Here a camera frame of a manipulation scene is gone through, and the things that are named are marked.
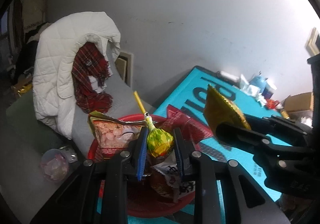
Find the white quilted jacket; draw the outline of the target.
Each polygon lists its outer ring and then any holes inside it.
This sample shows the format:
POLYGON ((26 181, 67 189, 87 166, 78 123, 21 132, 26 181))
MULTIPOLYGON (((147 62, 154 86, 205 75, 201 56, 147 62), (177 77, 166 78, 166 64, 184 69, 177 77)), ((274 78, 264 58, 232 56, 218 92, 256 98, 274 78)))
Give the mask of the white quilted jacket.
POLYGON ((94 43, 107 61, 120 54, 120 32, 105 12, 78 12, 62 17, 41 34, 33 74, 36 119, 72 138, 76 99, 72 67, 76 53, 94 43))

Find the red mesh basket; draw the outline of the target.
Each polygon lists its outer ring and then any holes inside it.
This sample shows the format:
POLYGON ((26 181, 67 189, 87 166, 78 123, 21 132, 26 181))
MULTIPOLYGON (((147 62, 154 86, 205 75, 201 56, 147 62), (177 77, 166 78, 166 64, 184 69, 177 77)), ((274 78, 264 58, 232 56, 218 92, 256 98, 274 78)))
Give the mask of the red mesh basket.
MULTIPOLYGON (((144 121, 141 114, 126 115, 121 117, 122 121, 144 121)), ((145 177, 141 181, 133 180, 128 183, 127 192, 128 213, 131 216, 141 218, 156 218, 171 215, 187 204, 195 197, 195 192, 187 195, 176 202, 164 201, 163 198, 150 186, 150 175, 155 162, 147 161, 145 165, 145 177)))

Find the gold cereal snack bag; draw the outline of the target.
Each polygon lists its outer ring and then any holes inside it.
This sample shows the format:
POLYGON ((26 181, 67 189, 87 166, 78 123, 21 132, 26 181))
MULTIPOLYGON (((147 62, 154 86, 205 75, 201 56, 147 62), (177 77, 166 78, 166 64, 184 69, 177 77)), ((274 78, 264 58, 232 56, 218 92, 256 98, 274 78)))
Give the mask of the gold cereal snack bag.
POLYGON ((88 115, 94 136, 87 157, 95 162, 109 159, 129 147, 139 137, 144 121, 122 121, 94 111, 88 115))

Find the dark blue white-lid jar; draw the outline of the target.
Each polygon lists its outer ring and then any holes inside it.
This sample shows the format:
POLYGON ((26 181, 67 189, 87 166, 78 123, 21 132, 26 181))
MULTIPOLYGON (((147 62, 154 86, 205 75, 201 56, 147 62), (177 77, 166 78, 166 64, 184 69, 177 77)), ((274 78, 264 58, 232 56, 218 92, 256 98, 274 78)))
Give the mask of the dark blue white-lid jar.
POLYGON ((272 83, 266 83, 266 86, 264 88, 264 91, 262 92, 262 95, 263 97, 266 99, 266 100, 269 100, 271 99, 271 97, 273 96, 273 94, 276 92, 277 90, 277 87, 272 84, 272 83))

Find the red plaid scarf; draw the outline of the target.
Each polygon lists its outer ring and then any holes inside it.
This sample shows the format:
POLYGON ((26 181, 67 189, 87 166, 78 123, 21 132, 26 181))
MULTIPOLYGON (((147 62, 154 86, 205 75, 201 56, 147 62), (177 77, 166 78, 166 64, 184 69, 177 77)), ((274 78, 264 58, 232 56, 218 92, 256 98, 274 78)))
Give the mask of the red plaid scarf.
POLYGON ((77 106, 85 113, 106 113, 112 107, 112 96, 104 91, 111 76, 109 62, 96 45, 86 42, 76 53, 72 78, 77 106))

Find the white remote control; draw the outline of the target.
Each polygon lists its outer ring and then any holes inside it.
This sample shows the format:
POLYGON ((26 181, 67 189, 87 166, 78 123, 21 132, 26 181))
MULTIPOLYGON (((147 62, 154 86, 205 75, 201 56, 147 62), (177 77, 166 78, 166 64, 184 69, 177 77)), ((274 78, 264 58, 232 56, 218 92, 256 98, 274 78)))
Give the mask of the white remote control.
POLYGON ((226 82, 230 82, 230 84, 236 84, 240 81, 240 78, 238 76, 229 74, 224 71, 218 71, 217 76, 218 76, 218 78, 220 78, 226 82))

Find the large red snack bag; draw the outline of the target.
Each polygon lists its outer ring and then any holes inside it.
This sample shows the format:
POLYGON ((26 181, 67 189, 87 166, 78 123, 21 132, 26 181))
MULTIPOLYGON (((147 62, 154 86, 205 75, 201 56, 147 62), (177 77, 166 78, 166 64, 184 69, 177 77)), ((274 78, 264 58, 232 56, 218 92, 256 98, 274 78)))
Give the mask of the large red snack bag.
POLYGON ((155 119, 156 126, 173 134, 175 128, 179 128, 185 141, 192 141, 196 150, 203 151, 201 141, 213 137, 211 129, 200 121, 189 116, 184 110, 168 105, 166 117, 155 119))

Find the white black snack packet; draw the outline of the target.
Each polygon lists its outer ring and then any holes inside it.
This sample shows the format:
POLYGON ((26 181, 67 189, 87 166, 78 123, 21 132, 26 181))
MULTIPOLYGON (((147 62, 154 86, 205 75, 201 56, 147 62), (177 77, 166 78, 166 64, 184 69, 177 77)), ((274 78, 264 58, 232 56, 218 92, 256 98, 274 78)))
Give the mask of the white black snack packet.
POLYGON ((162 162, 152 166, 153 169, 165 176, 167 184, 175 190, 175 200, 190 195, 195 191, 195 181, 182 182, 175 162, 162 162))

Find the yellow lollipop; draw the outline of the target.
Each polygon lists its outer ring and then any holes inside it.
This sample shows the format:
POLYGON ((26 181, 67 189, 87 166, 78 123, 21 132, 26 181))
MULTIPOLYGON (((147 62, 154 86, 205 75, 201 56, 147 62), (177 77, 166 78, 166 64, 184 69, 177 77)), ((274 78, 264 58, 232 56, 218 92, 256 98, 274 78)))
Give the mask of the yellow lollipop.
POLYGON ((147 152, 154 158, 165 157, 173 149, 173 136, 155 126, 152 117, 146 111, 137 91, 134 91, 133 94, 141 112, 144 114, 144 121, 148 129, 148 136, 146 138, 147 152))

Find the crumpled white tissue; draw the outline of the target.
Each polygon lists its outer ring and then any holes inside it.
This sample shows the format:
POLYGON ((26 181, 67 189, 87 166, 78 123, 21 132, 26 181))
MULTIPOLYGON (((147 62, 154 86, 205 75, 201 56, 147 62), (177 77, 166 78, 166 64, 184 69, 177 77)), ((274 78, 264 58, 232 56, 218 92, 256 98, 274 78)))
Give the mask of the crumpled white tissue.
POLYGON ((261 89, 257 86, 249 84, 243 74, 240 75, 239 81, 240 90, 246 95, 253 97, 257 102, 260 103, 261 107, 266 106, 267 100, 263 97, 261 89))

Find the red candy wrapper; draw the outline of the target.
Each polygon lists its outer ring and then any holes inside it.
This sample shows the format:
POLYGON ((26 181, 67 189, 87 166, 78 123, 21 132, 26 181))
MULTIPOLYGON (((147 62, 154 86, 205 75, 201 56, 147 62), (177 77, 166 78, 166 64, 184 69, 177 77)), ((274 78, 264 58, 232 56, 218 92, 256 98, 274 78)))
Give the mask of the red candy wrapper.
POLYGON ((275 101, 272 99, 267 99, 266 101, 266 108, 268 108, 269 110, 276 110, 282 108, 282 105, 279 101, 275 101))

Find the cardboard box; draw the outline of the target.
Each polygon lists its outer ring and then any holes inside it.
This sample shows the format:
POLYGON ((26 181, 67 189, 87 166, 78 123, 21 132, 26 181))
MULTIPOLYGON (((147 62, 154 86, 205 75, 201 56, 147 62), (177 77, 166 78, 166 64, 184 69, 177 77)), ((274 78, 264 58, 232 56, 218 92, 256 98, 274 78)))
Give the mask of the cardboard box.
POLYGON ((313 92, 288 96, 284 101, 287 112, 313 111, 313 92))

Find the yellow snack packet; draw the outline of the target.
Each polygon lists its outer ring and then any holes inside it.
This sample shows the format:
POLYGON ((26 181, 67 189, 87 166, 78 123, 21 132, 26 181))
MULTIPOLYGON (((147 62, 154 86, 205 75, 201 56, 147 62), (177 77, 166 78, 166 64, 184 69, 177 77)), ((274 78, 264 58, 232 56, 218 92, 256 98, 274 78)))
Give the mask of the yellow snack packet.
POLYGON ((217 127, 222 123, 251 130, 251 126, 244 116, 244 113, 210 84, 208 84, 207 87, 207 97, 203 114, 214 136, 217 136, 217 127))

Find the blue deer humidifier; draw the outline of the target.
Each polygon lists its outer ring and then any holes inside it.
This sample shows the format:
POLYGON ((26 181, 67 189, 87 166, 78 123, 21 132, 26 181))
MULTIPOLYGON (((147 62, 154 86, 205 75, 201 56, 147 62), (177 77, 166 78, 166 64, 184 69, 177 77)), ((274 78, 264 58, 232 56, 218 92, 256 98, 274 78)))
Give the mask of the blue deer humidifier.
POLYGON ((255 75, 249 81, 249 84, 258 87, 260 89, 260 92, 262 93, 266 88, 266 78, 264 78, 261 71, 259 71, 259 74, 255 75))

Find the grey chair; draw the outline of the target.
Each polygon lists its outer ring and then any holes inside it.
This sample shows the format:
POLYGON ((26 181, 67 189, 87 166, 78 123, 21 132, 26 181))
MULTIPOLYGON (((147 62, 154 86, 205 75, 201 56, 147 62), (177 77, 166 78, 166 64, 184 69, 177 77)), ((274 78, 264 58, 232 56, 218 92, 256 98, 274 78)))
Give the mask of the grey chair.
MULTIPOLYGON (((126 115, 140 113, 132 89, 120 78, 114 62, 111 62, 111 70, 113 75, 106 80, 105 92, 110 94, 113 100, 112 107, 106 113, 107 116, 120 118, 126 115)), ((87 120, 88 115, 76 106, 72 126, 72 140, 83 156, 87 156, 94 140, 87 120)))

